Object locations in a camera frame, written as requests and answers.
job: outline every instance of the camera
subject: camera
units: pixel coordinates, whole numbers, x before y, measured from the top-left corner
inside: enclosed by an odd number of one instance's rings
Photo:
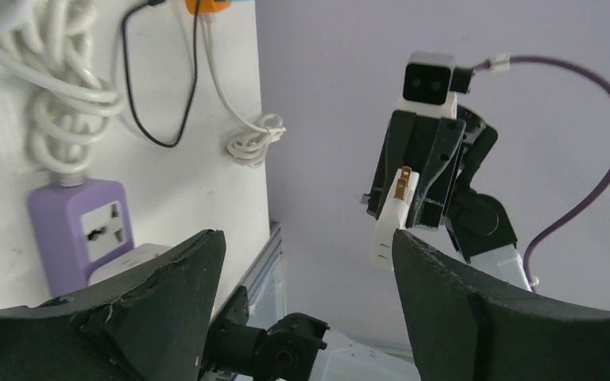
[[[442,105],[451,91],[455,70],[454,56],[415,52],[406,66],[403,99],[427,105]]]

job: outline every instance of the black foam pad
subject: black foam pad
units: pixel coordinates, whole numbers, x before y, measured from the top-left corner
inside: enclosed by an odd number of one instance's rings
[[[407,231],[392,256],[422,381],[610,381],[610,311],[519,289]]]
[[[37,308],[0,310],[0,380],[196,380],[221,268],[205,231]]]

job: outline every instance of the brass prong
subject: brass prong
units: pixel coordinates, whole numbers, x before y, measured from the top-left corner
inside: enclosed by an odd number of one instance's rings
[[[412,172],[412,168],[410,168],[410,167],[401,168],[401,176],[399,177],[399,180],[396,182],[396,191],[394,192],[394,198],[399,198],[401,200],[405,200],[406,189],[408,188],[408,181],[410,180],[411,172]]]

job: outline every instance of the white wall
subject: white wall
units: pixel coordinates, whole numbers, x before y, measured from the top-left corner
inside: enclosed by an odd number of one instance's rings
[[[104,79],[117,76],[123,94],[118,26],[124,12],[140,2],[95,2],[93,72]],[[172,139],[179,128],[191,81],[187,45],[192,20],[177,16],[181,12],[175,7],[181,5],[176,1],[145,9],[129,23],[138,112],[162,140]],[[256,114],[261,94],[254,4],[236,4],[219,15],[214,41],[230,102],[241,114]],[[268,208],[263,171],[232,164],[225,154],[226,139],[236,133],[237,123],[218,98],[202,44],[199,49],[199,82],[180,146],[163,150],[148,142],[125,110],[106,139],[93,146],[90,176],[125,186],[136,244],[173,246],[202,229],[224,230],[228,265],[217,293],[222,303],[269,237]],[[118,69],[112,75],[114,62]],[[48,183],[47,172],[25,149],[36,90],[0,67],[0,309],[37,306],[50,297],[26,209],[29,193]]]
[[[291,310],[353,337],[407,344],[393,275],[371,266],[368,191],[414,50],[474,64],[499,52],[574,60],[610,78],[610,1],[258,0],[272,218],[284,226]],[[507,207],[524,249],[610,164],[610,101],[542,67],[479,75],[461,102],[500,132],[474,186]],[[419,235],[444,251],[445,232]],[[542,294],[610,309],[610,189],[535,252]]]

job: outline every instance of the power strip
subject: power strip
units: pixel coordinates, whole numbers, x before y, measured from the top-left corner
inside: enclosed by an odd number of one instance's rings
[[[53,298],[87,287],[95,270],[134,248],[127,197],[119,182],[50,185],[35,190],[28,204]]]

